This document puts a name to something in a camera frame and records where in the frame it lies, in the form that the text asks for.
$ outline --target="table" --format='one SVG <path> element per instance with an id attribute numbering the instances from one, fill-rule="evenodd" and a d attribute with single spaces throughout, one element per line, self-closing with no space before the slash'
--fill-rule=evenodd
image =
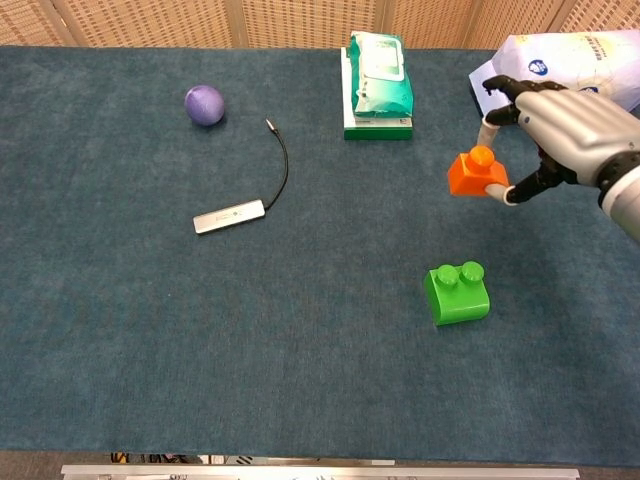
<path id="1" fill-rule="evenodd" d="M 345 142 L 338 50 L 1 48 L 0 448 L 640 465 L 640 249 L 594 190 L 448 194 L 490 55 L 407 52 L 413 139 Z M 267 115 L 282 196 L 196 236 L 277 187 Z M 491 313 L 436 329 L 470 259 Z"/>

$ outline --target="orange toy block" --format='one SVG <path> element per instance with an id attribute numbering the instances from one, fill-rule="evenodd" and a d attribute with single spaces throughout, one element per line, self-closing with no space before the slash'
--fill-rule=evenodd
<path id="1" fill-rule="evenodd" d="M 449 169 L 449 190 L 452 195 L 486 196 L 487 185 L 499 183 L 509 186 L 507 171 L 496 161 L 493 151 L 477 145 L 469 153 L 461 153 Z"/>

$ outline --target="robotic hand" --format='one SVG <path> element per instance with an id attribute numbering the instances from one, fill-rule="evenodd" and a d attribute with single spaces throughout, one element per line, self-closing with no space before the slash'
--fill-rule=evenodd
<path id="1" fill-rule="evenodd" d="M 562 182 L 597 187 L 602 210 L 640 243 L 640 120 L 602 95 L 555 82 L 498 75 L 482 85 L 512 103 L 487 113 L 478 143 L 490 145 L 500 126 L 518 123 L 541 158 L 536 172 L 490 194 L 515 205 Z"/>

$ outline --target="green toy block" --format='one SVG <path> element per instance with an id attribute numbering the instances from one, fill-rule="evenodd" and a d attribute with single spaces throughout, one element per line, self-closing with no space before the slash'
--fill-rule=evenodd
<path id="1" fill-rule="evenodd" d="M 424 278 L 424 290 L 437 326 L 478 320 L 489 313 L 484 268 L 476 262 L 442 265 Z"/>

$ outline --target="green box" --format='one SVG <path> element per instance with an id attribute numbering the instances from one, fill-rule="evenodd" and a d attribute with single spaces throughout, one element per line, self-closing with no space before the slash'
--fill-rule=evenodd
<path id="1" fill-rule="evenodd" d="M 345 140 L 408 140 L 413 134 L 411 117 L 356 117 L 351 106 L 351 61 L 340 49 L 342 64 L 342 109 Z"/>
<path id="2" fill-rule="evenodd" d="M 484 269 L 476 262 L 430 270 L 424 279 L 424 289 L 434 323 L 440 326 L 485 317 L 490 303 L 483 278 Z"/>

